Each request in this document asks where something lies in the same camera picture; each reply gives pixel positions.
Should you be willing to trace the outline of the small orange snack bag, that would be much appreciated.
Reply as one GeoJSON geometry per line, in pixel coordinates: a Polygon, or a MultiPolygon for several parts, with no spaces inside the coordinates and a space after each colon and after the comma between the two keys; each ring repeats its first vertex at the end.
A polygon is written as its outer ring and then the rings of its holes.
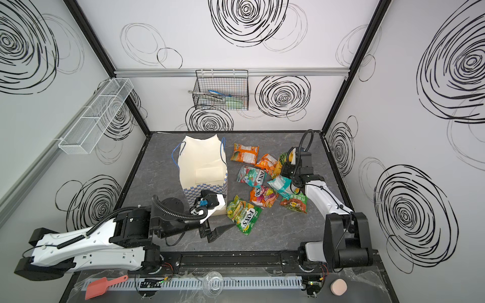
{"type": "Polygon", "coordinates": [[[278,162],[279,161],[275,157],[271,156],[270,154],[265,154],[256,163],[255,167],[261,170],[264,170],[266,173],[270,175],[273,175],[278,162]]]}

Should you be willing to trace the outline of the green red snack bag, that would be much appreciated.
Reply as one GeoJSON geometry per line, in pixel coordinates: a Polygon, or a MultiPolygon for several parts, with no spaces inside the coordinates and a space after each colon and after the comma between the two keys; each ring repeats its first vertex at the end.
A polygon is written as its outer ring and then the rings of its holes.
{"type": "Polygon", "coordinates": [[[280,206],[293,212],[307,214],[308,197],[303,193],[292,194],[289,199],[283,199],[280,206]]]}

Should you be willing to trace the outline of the orange white snack bag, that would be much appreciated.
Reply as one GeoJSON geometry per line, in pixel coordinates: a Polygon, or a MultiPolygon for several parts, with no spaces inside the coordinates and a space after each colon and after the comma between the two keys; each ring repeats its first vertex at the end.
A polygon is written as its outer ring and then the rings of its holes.
{"type": "Polygon", "coordinates": [[[246,146],[235,143],[231,161],[255,165],[258,160],[259,149],[258,146],[246,146]]]}

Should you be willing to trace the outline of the pale teal snack bag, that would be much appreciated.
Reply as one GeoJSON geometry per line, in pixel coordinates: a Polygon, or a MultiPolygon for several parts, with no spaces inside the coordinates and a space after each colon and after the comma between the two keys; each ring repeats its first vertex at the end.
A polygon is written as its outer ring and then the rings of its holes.
{"type": "Polygon", "coordinates": [[[291,199],[294,194],[299,194],[299,188],[295,187],[292,180],[281,175],[267,182],[268,185],[280,194],[284,199],[291,199]]]}

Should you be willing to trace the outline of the teal Fox's candy bag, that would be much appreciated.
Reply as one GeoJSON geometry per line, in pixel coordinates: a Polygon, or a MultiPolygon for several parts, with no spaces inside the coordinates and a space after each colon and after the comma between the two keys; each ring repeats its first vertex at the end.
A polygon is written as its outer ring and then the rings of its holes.
{"type": "Polygon", "coordinates": [[[253,188],[261,188],[265,181],[266,172],[262,169],[244,165],[237,175],[237,182],[253,188]]]}

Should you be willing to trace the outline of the blue checkered paper bag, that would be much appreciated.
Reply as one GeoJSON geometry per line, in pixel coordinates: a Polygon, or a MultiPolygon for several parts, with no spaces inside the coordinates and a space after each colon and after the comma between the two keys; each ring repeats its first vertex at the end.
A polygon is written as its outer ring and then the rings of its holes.
{"type": "Polygon", "coordinates": [[[179,181],[190,205],[201,196],[203,190],[210,190],[223,196],[223,201],[213,210],[211,216],[223,215],[226,211],[228,192],[228,168],[226,139],[213,135],[207,139],[185,136],[173,150],[173,160],[179,170],[179,181]]]}

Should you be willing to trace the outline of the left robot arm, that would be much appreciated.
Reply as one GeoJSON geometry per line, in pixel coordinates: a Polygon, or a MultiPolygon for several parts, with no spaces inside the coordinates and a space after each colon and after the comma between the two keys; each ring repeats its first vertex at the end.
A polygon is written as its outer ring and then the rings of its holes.
{"type": "Polygon", "coordinates": [[[149,207],[122,207],[85,229],[58,233],[38,228],[14,272],[30,281],[49,281],[83,270],[127,270],[142,275],[173,270],[175,262],[162,255],[155,239],[197,230],[202,239],[213,242],[231,228],[210,228],[210,216],[225,207],[226,196],[212,191],[202,191],[189,210],[180,199],[153,196],[149,207]]]}

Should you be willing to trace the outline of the orange pink Fox's candy bag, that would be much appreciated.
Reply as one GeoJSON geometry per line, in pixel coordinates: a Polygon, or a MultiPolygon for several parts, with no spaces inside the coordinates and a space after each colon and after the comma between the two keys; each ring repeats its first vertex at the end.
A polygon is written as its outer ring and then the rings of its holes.
{"type": "Polygon", "coordinates": [[[271,208],[279,197],[271,187],[261,186],[250,191],[250,202],[258,207],[271,208]]]}

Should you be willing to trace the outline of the green Fox's spring tea bag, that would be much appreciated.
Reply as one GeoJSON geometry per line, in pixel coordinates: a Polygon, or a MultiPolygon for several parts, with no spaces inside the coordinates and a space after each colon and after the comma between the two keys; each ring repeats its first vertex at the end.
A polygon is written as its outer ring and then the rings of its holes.
{"type": "Polygon", "coordinates": [[[241,199],[238,195],[227,205],[228,218],[246,236],[250,235],[262,209],[241,199]]]}

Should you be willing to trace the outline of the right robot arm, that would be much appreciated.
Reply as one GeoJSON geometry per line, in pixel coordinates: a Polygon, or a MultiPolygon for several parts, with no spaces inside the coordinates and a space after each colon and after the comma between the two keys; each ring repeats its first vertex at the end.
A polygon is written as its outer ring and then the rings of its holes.
{"type": "Polygon", "coordinates": [[[291,189],[300,189],[325,219],[323,240],[305,242],[299,248],[301,266],[307,270],[318,263],[331,270],[374,264],[367,217],[347,207],[328,188],[324,178],[310,166],[287,162],[281,175],[288,177],[291,189]]]}

